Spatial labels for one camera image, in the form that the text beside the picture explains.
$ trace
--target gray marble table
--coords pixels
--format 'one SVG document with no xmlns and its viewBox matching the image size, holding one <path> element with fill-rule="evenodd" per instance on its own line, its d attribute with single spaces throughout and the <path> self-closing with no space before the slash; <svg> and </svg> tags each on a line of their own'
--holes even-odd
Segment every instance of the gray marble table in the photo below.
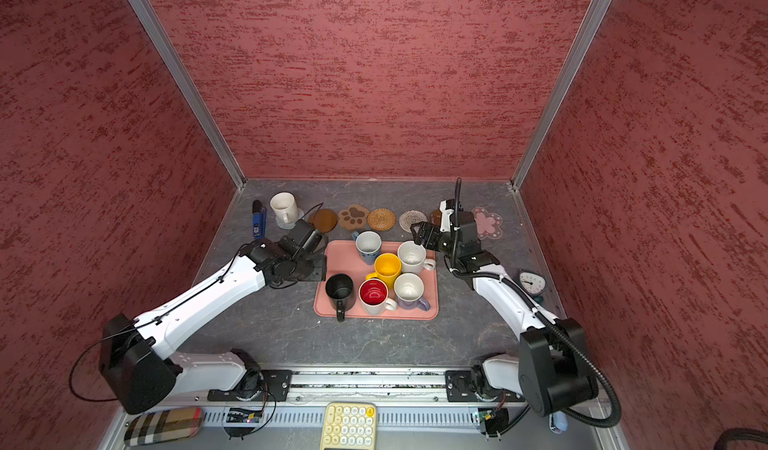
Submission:
<svg viewBox="0 0 768 450">
<path fill-rule="evenodd" d="M 274 194 L 289 191 L 304 210 L 320 202 L 334 211 L 361 204 L 370 210 L 389 208 L 399 216 L 411 209 L 429 214 L 441 200 L 452 198 L 453 187 L 453 182 L 250 180 L 223 222 L 198 277 L 221 268 L 240 244 L 250 241 L 255 199 L 268 205 Z M 502 238 L 482 242 L 508 272 L 537 270 L 506 184 L 464 182 L 462 204 L 466 210 L 483 206 L 503 218 Z M 284 233 L 270 211 L 266 236 L 277 241 Z M 337 226 L 329 238 L 348 240 L 351 235 Z M 382 232 L 383 240 L 408 238 L 399 225 Z M 439 313 L 434 320 L 347 319 L 339 323 L 315 314 L 316 288 L 316 283 L 301 282 L 285 290 L 262 289 L 206 324 L 181 350 L 241 348 L 258 362 L 281 365 L 429 366 L 466 366 L 488 353 L 517 352 L 517 340 L 491 304 L 451 276 L 439 257 Z"/>
</svg>

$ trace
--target red textured wall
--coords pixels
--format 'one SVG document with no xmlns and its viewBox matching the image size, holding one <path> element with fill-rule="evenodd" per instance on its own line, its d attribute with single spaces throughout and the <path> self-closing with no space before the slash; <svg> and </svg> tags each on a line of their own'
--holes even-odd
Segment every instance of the red textured wall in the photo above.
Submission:
<svg viewBox="0 0 768 450">
<path fill-rule="evenodd" d="M 0 446 L 94 448 L 74 358 L 192 283 L 234 186 L 125 0 L 0 2 Z"/>
<path fill-rule="evenodd" d="M 768 0 L 614 0 L 524 183 L 634 450 L 768 430 Z"/>
<path fill-rule="evenodd" d="M 590 0 L 151 0 L 246 176 L 509 178 Z"/>
</svg>

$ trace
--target yellow mug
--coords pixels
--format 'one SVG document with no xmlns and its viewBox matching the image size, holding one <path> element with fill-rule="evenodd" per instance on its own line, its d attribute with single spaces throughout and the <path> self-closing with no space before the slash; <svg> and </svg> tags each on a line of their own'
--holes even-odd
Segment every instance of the yellow mug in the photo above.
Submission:
<svg viewBox="0 0 768 450">
<path fill-rule="evenodd" d="M 394 253 L 382 253 L 373 263 L 375 272 L 366 276 L 366 280 L 377 278 L 390 290 L 395 288 L 395 280 L 400 276 L 400 259 Z"/>
</svg>

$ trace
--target mug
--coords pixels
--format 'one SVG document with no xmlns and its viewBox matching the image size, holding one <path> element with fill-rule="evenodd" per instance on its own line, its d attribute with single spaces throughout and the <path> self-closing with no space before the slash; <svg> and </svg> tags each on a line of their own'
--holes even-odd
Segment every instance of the mug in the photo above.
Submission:
<svg viewBox="0 0 768 450">
<path fill-rule="evenodd" d="M 326 282 L 326 295 L 336 309 L 336 320 L 340 322 L 344 321 L 344 312 L 355 304 L 354 288 L 352 278 L 345 273 L 337 273 Z"/>
<path fill-rule="evenodd" d="M 395 288 L 395 280 L 400 275 L 400 259 L 394 253 L 382 253 L 373 263 L 375 272 L 369 273 L 366 280 L 377 278 L 390 290 Z"/>
<path fill-rule="evenodd" d="M 432 308 L 424 298 L 424 282 L 415 273 L 403 273 L 395 280 L 397 305 L 403 310 L 420 308 L 425 312 Z"/>
<path fill-rule="evenodd" d="M 382 238 L 376 232 L 352 232 L 357 253 L 366 265 L 373 265 L 382 254 Z"/>
<path fill-rule="evenodd" d="M 270 206 L 275 213 L 275 218 L 285 225 L 295 224 L 299 219 L 299 207 L 296 198 L 288 192 L 277 194 L 270 200 Z"/>
<path fill-rule="evenodd" d="M 414 242 L 404 242 L 397 249 L 403 273 L 419 274 L 422 270 L 434 270 L 435 261 L 427 258 L 427 249 Z"/>
<path fill-rule="evenodd" d="M 369 315 L 381 315 L 384 310 L 397 310 L 397 302 L 387 296 L 386 283 L 377 278 L 363 282 L 358 293 L 362 308 Z"/>
</svg>

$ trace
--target brown round coaster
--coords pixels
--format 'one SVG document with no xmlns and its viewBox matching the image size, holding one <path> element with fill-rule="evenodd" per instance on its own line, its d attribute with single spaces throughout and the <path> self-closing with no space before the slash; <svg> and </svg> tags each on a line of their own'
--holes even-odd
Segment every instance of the brown round coaster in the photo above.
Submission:
<svg viewBox="0 0 768 450">
<path fill-rule="evenodd" d="M 366 226 L 368 209 L 362 205 L 352 204 L 339 212 L 339 225 L 347 230 L 357 230 Z"/>
<path fill-rule="evenodd" d="M 383 232 L 395 226 L 395 213 L 386 208 L 377 208 L 368 215 L 368 224 L 374 230 Z"/>
<path fill-rule="evenodd" d="M 327 208 L 321 208 L 317 212 L 313 213 L 308 220 L 318 230 L 327 234 L 334 228 L 336 228 L 336 222 L 339 221 L 339 217 L 333 210 Z"/>
<path fill-rule="evenodd" d="M 430 224 L 440 226 L 441 221 L 442 221 L 442 212 L 440 210 L 433 210 L 432 213 L 429 214 Z"/>
</svg>

